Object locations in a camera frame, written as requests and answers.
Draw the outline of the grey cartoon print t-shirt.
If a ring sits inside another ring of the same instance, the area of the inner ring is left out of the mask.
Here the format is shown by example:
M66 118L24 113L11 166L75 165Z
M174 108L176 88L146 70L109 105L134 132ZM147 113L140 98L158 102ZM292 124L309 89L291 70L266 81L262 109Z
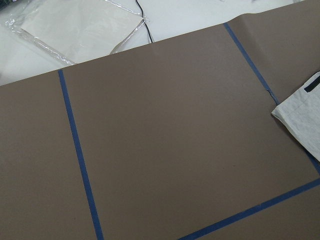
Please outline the grey cartoon print t-shirt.
M320 73L312 75L271 114L313 156L320 160Z

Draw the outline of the clear plastic bag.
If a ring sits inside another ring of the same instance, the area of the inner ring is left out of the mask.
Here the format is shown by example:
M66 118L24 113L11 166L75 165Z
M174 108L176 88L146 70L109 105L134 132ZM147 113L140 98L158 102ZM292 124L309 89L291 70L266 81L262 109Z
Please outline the clear plastic bag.
M70 66L120 51L145 18L114 0L2 0L0 22Z

